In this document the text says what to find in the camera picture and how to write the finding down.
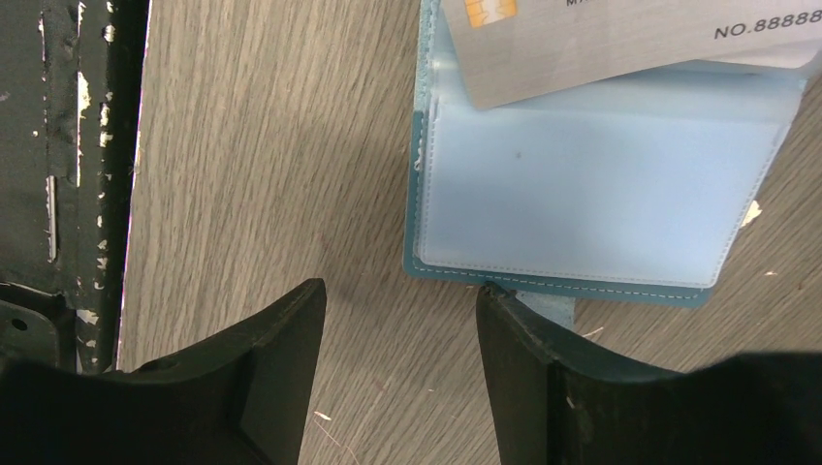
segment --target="light blue card holder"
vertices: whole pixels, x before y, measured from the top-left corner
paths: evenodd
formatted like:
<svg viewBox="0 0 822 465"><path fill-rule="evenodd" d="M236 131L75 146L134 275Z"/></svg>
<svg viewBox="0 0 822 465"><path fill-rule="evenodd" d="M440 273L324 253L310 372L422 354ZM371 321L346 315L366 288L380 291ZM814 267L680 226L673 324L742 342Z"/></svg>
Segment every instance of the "light blue card holder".
<svg viewBox="0 0 822 465"><path fill-rule="evenodd" d="M424 1L406 271L704 303L818 62L691 62L476 110L438 0Z"/></svg>

